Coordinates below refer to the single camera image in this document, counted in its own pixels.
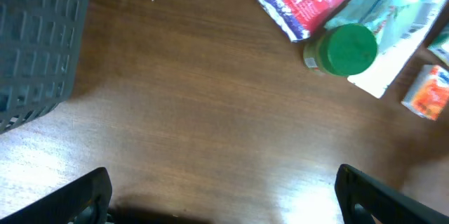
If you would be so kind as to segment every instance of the small orange and white box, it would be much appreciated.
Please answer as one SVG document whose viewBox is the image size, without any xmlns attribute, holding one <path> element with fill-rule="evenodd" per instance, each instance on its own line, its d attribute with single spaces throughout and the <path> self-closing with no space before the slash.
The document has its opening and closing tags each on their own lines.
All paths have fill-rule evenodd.
<svg viewBox="0 0 449 224">
<path fill-rule="evenodd" d="M 421 117 L 436 120 L 448 99 L 448 71 L 438 65 L 425 65 L 402 104 Z"/>
</svg>

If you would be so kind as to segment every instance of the perforated plastic bin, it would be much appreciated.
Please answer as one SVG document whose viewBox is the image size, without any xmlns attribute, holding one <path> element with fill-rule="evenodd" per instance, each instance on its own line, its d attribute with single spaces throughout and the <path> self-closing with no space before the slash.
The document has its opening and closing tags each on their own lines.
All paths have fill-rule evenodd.
<svg viewBox="0 0 449 224">
<path fill-rule="evenodd" d="M 68 99 L 87 6 L 88 0 L 0 0 L 0 133 Z"/>
</svg>

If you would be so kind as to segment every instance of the green lid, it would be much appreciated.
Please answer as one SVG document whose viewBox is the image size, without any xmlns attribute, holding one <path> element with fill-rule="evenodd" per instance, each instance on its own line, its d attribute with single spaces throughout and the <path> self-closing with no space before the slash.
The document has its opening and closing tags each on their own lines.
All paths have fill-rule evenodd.
<svg viewBox="0 0 449 224">
<path fill-rule="evenodd" d="M 343 25 L 326 35 L 319 48 L 319 55 L 323 67 L 332 74 L 359 74 L 368 69 L 376 58 L 376 38 L 363 25 Z"/>
</svg>

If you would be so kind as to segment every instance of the green can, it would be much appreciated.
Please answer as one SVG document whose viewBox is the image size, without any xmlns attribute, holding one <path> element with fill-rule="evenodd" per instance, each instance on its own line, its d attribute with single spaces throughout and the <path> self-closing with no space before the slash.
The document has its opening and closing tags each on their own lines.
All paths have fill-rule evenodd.
<svg viewBox="0 0 449 224">
<path fill-rule="evenodd" d="M 336 27 L 304 48 L 304 62 L 309 69 L 342 77 L 364 72 L 376 55 L 374 34 L 360 24 Z"/>
</svg>

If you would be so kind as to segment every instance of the wood grain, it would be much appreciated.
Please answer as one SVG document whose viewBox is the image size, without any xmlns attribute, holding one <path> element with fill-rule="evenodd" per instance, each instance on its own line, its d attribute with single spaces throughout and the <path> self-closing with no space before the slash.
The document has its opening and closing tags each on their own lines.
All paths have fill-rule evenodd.
<svg viewBox="0 0 449 224">
<path fill-rule="evenodd" d="M 0 136 L 0 217 L 98 167 L 113 207 L 212 223 L 341 223 L 348 163 L 449 214 L 449 114 L 319 77 L 256 0 L 91 0 L 72 99 Z"/>
</svg>

